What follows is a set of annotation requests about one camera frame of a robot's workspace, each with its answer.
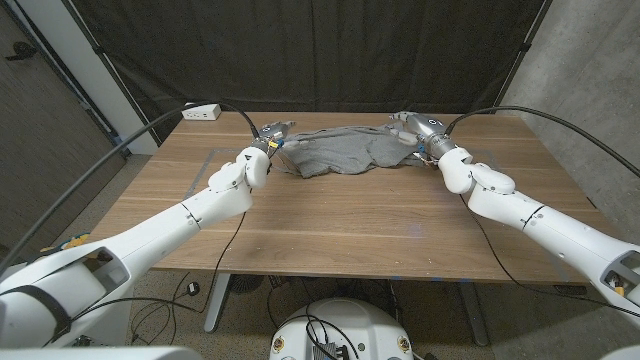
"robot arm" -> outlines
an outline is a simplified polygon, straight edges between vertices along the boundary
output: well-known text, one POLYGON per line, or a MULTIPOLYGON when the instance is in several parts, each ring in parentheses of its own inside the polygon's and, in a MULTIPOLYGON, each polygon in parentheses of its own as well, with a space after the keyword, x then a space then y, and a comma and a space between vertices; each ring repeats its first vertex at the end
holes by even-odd
MULTIPOLYGON (((478 215, 516 228, 565 261, 615 306, 640 313, 640 246, 612 238, 515 190, 515 182, 472 156, 444 134, 436 119, 397 113, 424 143, 425 162, 437 163, 447 189, 471 191, 469 208, 478 215)), ((640 327, 640 318, 626 314, 640 327)))
POLYGON ((206 189, 101 241, 36 261, 0 283, 0 348, 64 346, 105 314, 91 307, 119 299, 155 263, 201 229, 247 211, 250 188, 266 184, 268 154, 293 123, 272 124, 209 178, 206 189))

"black backdrop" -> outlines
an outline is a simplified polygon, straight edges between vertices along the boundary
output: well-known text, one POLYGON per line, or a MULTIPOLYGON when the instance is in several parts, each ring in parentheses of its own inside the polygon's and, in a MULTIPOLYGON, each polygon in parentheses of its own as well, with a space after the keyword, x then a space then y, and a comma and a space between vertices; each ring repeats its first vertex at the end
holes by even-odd
POLYGON ((189 99, 247 111, 491 106, 542 3, 74 0, 149 118, 189 99))

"wood grain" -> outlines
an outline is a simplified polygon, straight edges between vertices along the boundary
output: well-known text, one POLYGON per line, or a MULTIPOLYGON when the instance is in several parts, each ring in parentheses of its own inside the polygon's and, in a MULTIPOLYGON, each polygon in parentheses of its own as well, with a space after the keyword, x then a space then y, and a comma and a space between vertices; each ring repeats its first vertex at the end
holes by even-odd
MULTIPOLYGON (((386 114, 250 113, 256 125, 298 122, 295 132, 346 125, 381 125, 386 114)), ((454 115, 439 115, 449 122, 454 115)), ((220 166, 233 161, 251 137, 236 114, 215 122, 182 121, 105 216, 92 237, 115 235, 179 202, 213 149, 196 191, 220 166)), ((518 189, 605 233, 604 217, 533 133, 513 116, 476 116, 454 138, 512 176, 518 189)), ((360 175, 327 174, 302 179, 274 170, 265 188, 253 192, 238 236, 225 253, 222 271, 502 282, 482 232, 442 175, 428 168, 373 169, 360 175)), ((160 269, 213 270, 240 217, 201 231, 157 264, 160 269)), ((521 232, 481 219, 509 271, 526 283, 582 283, 572 269, 521 232)))

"white power strip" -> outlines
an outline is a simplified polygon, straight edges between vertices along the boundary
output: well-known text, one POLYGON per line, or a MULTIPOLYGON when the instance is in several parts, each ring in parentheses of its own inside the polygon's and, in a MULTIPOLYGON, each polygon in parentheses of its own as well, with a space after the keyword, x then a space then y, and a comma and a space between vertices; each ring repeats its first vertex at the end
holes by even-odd
POLYGON ((202 105, 184 110, 182 116, 184 116, 186 120, 215 120, 220 115, 220 111, 220 105, 218 104, 202 105))

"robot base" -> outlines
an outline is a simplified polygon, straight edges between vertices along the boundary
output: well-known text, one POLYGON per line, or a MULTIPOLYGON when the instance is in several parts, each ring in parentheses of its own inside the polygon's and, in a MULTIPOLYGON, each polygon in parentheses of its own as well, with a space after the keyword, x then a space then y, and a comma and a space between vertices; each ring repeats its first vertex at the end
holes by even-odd
MULTIPOLYGON (((270 349, 272 360, 325 359, 326 357, 307 336, 307 307, 296 311, 285 321, 284 326, 273 336, 270 349)), ((309 305, 308 314, 312 316, 312 325, 318 335, 318 342, 325 343, 325 332, 314 317, 327 321, 351 340, 360 359, 411 360, 411 342, 407 332, 384 311, 360 300, 332 298, 316 301, 309 305)), ((356 359, 353 348, 340 332, 324 324, 329 338, 325 349, 333 355, 334 350, 344 346, 348 357, 336 355, 338 359, 356 359)))

